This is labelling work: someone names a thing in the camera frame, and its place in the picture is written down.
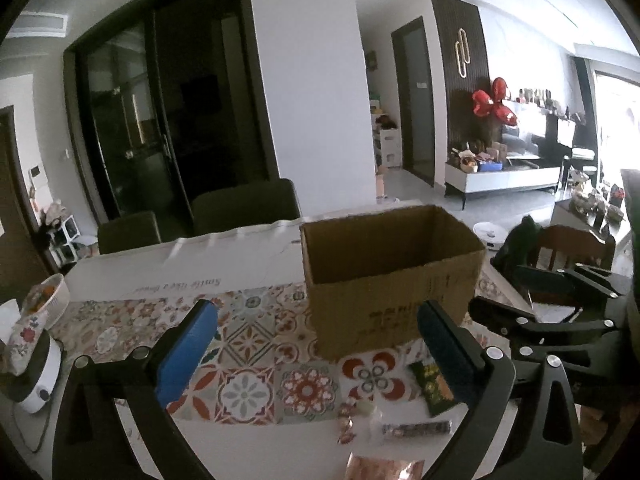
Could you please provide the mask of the patterned tile table runner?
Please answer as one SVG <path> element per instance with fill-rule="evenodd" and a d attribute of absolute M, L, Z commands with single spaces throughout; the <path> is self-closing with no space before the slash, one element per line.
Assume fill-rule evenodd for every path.
<path fill-rule="evenodd" d="M 334 419 L 343 403 L 415 403 L 428 415 L 408 365 L 434 362 L 420 339 L 322 359 L 306 287 L 292 283 L 210 296 L 218 328 L 180 398 L 178 419 L 226 425 L 304 424 Z M 68 356 L 116 361 L 152 346 L 178 325 L 194 296 L 73 301 L 53 327 Z"/>

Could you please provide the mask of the white tv cabinet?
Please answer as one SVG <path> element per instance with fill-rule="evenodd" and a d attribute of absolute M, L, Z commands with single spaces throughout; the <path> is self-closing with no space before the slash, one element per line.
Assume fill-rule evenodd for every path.
<path fill-rule="evenodd" d="M 462 209 L 472 197 L 510 192 L 550 190 L 558 188 L 560 166 L 538 167 L 531 160 L 517 159 L 515 165 L 499 171 L 465 172 L 459 167 L 445 166 L 445 195 L 459 196 Z"/>

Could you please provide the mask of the red balloon decoration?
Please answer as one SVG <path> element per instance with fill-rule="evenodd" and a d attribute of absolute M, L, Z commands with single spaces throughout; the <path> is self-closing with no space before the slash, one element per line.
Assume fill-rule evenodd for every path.
<path fill-rule="evenodd" d="M 499 122 L 511 127 L 518 124 L 518 118 L 503 101 L 506 99 L 508 85 L 497 77 L 491 83 L 491 92 L 478 89 L 472 93 L 473 113 L 476 117 L 494 116 Z"/>

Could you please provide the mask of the rose gold biscuit packet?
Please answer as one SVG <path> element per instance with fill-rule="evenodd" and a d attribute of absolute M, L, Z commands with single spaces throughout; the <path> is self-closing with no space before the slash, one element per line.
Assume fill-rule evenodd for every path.
<path fill-rule="evenodd" d="M 344 480 L 412 480 L 421 479 L 423 460 L 383 460 L 375 457 L 349 456 Z"/>

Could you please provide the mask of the pale green pastry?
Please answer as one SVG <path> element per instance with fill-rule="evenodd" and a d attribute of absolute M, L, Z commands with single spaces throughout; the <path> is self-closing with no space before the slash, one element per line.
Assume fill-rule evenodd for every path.
<path fill-rule="evenodd" d="M 355 403 L 355 414 L 363 417 L 370 426 L 382 424 L 383 412 L 376 404 L 369 400 L 358 400 Z"/>

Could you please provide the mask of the dark dining chair left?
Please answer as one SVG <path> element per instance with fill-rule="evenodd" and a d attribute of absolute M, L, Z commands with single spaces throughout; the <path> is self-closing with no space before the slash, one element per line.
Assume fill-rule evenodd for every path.
<path fill-rule="evenodd" d="M 130 214 L 103 223 L 98 229 L 98 245 L 101 255 L 126 252 L 126 250 L 160 244 L 160 230 L 153 211 Z"/>

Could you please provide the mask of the dark dining chair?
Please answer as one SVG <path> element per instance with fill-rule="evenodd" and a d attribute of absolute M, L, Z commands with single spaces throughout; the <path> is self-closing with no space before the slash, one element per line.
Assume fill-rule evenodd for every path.
<path fill-rule="evenodd" d="M 153 211 L 130 214 L 103 223 L 98 229 L 98 245 L 101 255 L 126 252 L 126 250 L 160 244 L 160 230 Z"/>
<path fill-rule="evenodd" d="M 243 226 L 260 226 L 300 217 L 291 180 L 252 182 L 198 196 L 193 203 L 198 235 L 221 233 Z"/>

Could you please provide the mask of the black cloth on chair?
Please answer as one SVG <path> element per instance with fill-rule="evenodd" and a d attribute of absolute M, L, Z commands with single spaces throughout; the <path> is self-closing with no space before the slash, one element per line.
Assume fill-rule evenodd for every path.
<path fill-rule="evenodd" d="M 491 265 L 511 285 L 514 274 L 520 266 L 529 266 L 541 226 L 528 214 L 506 236 L 506 240 L 498 252 L 490 259 Z"/>

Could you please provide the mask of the wooden chair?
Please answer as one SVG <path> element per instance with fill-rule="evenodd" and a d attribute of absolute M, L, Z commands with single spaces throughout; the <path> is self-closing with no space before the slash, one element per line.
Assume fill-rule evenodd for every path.
<path fill-rule="evenodd" d="M 539 232 L 537 247 L 534 249 L 529 266 L 554 271 L 572 268 L 577 263 L 581 263 L 610 270 L 615 246 L 615 238 L 611 235 L 601 238 L 591 231 L 578 230 L 569 226 L 548 226 Z M 559 306 L 579 307 L 580 304 L 559 304 Z"/>

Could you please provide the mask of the white round appliance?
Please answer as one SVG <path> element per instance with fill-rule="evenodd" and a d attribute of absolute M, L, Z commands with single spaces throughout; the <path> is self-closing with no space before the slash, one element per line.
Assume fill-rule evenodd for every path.
<path fill-rule="evenodd" d="M 61 346 L 45 330 L 24 373 L 1 374 L 1 392 L 27 414 L 36 414 L 50 401 L 61 365 Z"/>

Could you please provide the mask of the white basket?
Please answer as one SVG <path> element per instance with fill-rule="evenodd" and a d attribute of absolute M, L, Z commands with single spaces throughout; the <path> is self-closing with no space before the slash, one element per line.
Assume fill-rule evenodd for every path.
<path fill-rule="evenodd" d="M 70 304 L 70 291 L 64 275 L 53 274 L 32 286 L 21 306 L 21 315 L 36 316 L 50 330 L 62 318 Z"/>

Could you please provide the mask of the green chip packet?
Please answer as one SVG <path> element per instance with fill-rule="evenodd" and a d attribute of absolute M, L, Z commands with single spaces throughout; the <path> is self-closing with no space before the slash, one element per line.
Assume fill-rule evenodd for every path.
<path fill-rule="evenodd" d="M 435 362 L 414 362 L 408 365 L 424 397 L 428 414 L 438 416 L 458 404 Z"/>

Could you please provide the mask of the floral fabric pouch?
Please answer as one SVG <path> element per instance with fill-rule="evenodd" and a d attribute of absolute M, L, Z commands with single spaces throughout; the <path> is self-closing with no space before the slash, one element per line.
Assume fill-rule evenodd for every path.
<path fill-rule="evenodd" d="M 35 352 L 36 345 L 44 332 L 49 313 L 41 311 L 23 315 L 13 326 L 2 353 L 2 372 L 20 376 Z"/>

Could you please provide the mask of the dark dining chair right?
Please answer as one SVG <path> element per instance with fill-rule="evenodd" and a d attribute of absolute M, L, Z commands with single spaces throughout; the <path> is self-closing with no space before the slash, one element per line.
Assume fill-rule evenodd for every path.
<path fill-rule="evenodd" d="M 198 196 L 193 203 L 198 235 L 221 233 L 243 226 L 260 226 L 300 217 L 291 180 L 252 182 Z"/>

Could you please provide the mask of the brown cardboard box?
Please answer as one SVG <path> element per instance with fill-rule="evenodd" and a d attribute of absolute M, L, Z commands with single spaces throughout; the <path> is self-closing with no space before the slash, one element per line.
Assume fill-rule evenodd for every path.
<path fill-rule="evenodd" d="M 434 205 L 307 222 L 300 238 L 317 351 L 330 362 L 418 338 L 426 300 L 461 323 L 485 260 L 473 231 Z"/>

